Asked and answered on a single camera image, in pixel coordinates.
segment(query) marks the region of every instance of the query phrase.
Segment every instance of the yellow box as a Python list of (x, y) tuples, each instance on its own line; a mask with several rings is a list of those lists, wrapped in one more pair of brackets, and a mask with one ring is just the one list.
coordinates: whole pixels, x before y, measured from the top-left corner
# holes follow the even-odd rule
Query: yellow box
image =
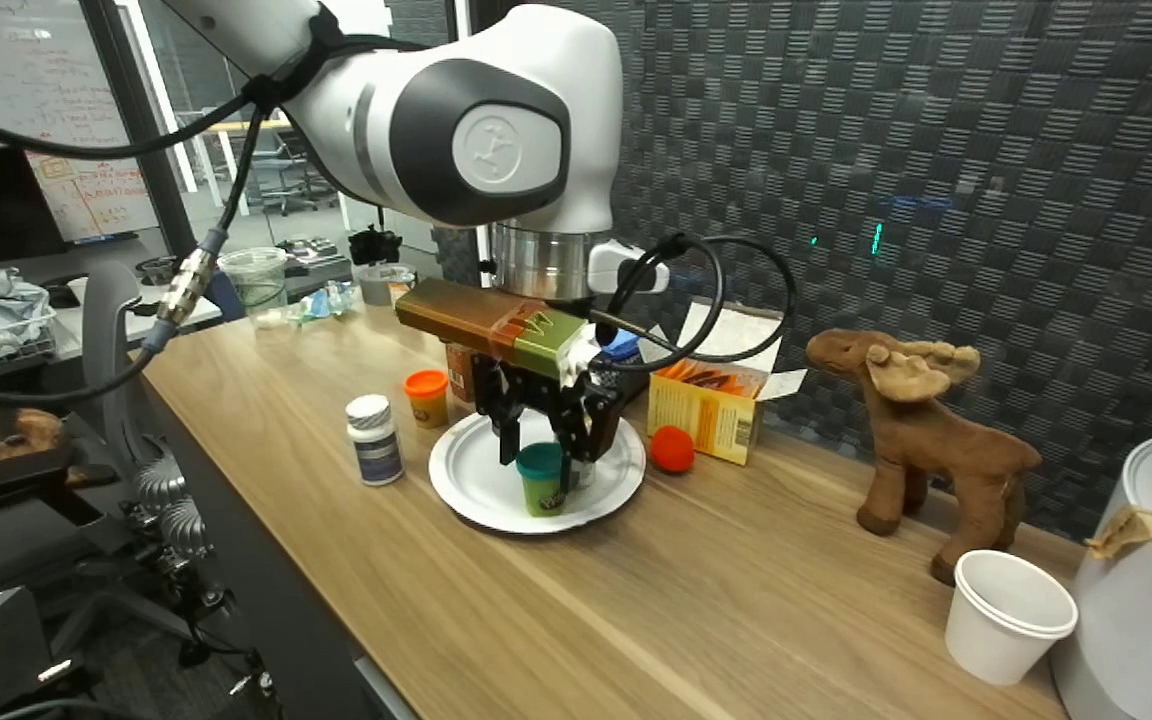
[(666, 364), (653, 370), (647, 431), (674, 422), (693, 431), (696, 452), (749, 464), (763, 379), (766, 370), (738, 364)]

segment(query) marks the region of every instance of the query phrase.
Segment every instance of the wooden reindeer toy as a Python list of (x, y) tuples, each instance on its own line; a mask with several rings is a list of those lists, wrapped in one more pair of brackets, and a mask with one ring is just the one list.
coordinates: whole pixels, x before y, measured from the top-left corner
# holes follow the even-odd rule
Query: wooden reindeer toy
[(1020, 484), (1039, 452), (937, 401), (980, 367), (976, 346), (829, 329), (811, 334), (808, 359), (864, 391), (875, 477), (854, 513), (859, 527), (891, 537), (905, 513), (923, 508), (926, 481), (944, 477), (958, 500), (958, 527), (933, 559), (933, 574), (952, 583), (952, 563), (968, 547), (1011, 545), (1024, 503)]

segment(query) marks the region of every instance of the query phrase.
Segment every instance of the green cup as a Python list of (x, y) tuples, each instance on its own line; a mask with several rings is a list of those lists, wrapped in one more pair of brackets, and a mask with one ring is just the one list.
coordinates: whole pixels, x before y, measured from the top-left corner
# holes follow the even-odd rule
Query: green cup
[(561, 515), (562, 513), (562, 448), (561, 443), (528, 443), (516, 454), (524, 477), (524, 500), (532, 515)]

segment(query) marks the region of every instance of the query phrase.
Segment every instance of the wooden countertop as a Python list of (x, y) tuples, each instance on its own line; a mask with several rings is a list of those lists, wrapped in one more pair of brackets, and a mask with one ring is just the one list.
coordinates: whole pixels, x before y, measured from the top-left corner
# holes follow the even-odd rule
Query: wooden countertop
[[(944, 644), (944, 530), (851, 522), (867, 467), (763, 441), (647, 471), (613, 520), (513, 540), (430, 491), (398, 376), (439, 340), (364, 313), (180, 334), (146, 379), (420, 715), (1063, 715), (1049, 671), (989, 687)], [(364, 489), (343, 405), (387, 391), (409, 477)], [(1071, 574), (1079, 547), (1024, 527)]]

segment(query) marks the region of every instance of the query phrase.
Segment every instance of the red object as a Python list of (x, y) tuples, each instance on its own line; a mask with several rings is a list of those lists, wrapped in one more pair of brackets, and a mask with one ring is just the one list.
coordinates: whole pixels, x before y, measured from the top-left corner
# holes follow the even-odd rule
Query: red object
[(661, 471), (684, 477), (696, 459), (696, 443), (684, 427), (662, 422), (661, 431), (653, 431), (647, 454)]

